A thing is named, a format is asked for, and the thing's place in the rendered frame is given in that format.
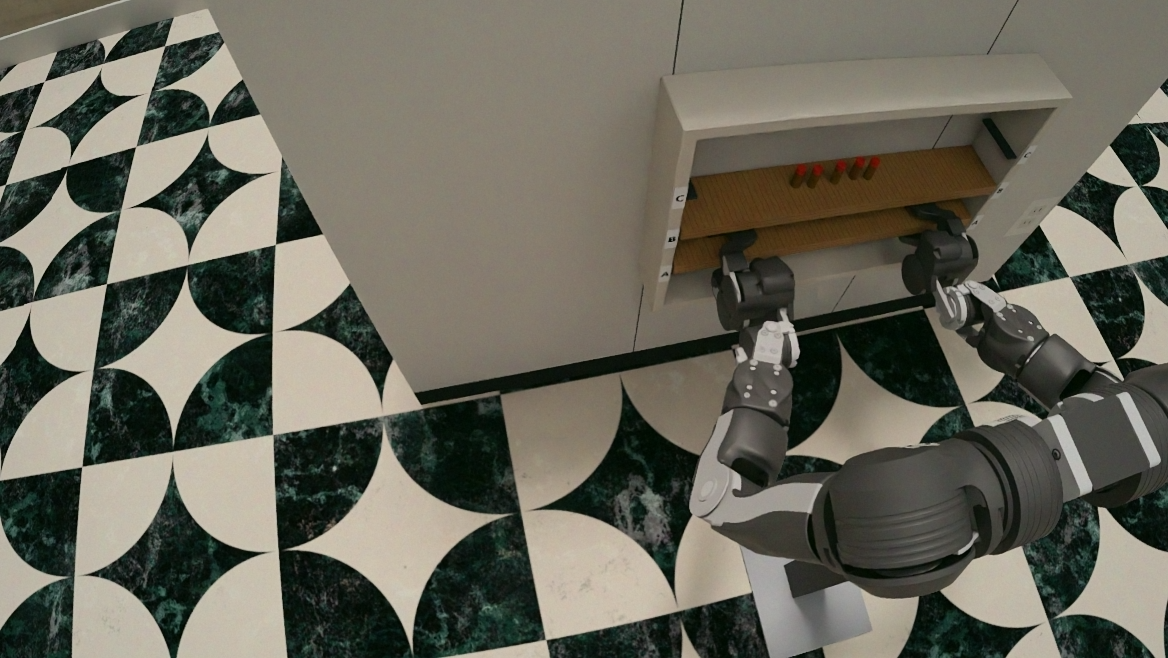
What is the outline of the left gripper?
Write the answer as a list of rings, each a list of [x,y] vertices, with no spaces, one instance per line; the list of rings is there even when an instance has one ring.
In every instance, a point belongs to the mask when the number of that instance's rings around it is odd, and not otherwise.
[[[790,266],[778,256],[757,257],[748,266],[743,250],[755,244],[755,229],[707,237],[724,235],[729,242],[719,248],[719,268],[711,278],[722,327],[741,331],[766,321],[793,321],[797,282]]]

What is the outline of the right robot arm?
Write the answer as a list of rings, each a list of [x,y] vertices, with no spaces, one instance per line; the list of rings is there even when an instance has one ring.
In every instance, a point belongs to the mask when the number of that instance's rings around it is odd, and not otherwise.
[[[990,369],[1018,378],[1018,387],[1049,413],[1047,417],[1115,395],[1150,467],[1082,496],[1084,501],[1115,508],[1168,483],[1168,362],[1129,372],[1122,380],[981,282],[966,280],[943,292],[955,299],[957,316],[946,323],[936,303],[941,327],[955,330]],[[972,326],[981,323],[978,333]]]

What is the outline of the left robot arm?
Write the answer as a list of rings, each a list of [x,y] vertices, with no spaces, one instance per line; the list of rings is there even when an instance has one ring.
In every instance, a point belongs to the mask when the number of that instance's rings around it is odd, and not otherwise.
[[[799,356],[785,321],[741,330],[734,378],[695,467],[691,514],[721,535],[905,600],[951,586],[974,559],[1047,536],[1063,503],[1092,491],[1062,416],[1023,414],[776,482],[788,444],[787,368]]]

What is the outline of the beige wall rack case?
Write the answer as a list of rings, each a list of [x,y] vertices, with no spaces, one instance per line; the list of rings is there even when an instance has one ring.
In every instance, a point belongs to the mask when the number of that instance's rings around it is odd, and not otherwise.
[[[870,58],[661,76],[638,259],[651,312],[716,302],[711,277],[719,266],[670,273],[669,280],[658,283],[661,266],[673,263],[676,247],[663,247],[667,231],[680,229],[684,208],[670,208],[675,188],[689,183],[697,140],[992,112],[989,118],[1017,158],[1007,160],[985,125],[971,145],[999,187],[1011,180],[1022,165],[1018,159],[1040,143],[1071,99],[1038,53]],[[987,195],[961,198],[972,217],[965,229],[988,210],[997,187]],[[916,248],[895,237],[778,257],[800,286],[898,268]]]

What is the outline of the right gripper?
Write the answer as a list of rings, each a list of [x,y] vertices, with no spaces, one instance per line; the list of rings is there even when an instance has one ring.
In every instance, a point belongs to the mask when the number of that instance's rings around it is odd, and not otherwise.
[[[955,299],[951,295],[944,295],[943,288],[961,284],[976,268],[976,243],[965,234],[962,221],[954,212],[941,209],[934,202],[904,207],[910,207],[918,219],[936,221],[938,231],[927,229],[898,237],[902,243],[917,247],[915,254],[909,254],[902,262],[903,283],[911,295],[932,292],[943,319],[953,323],[957,316]]]

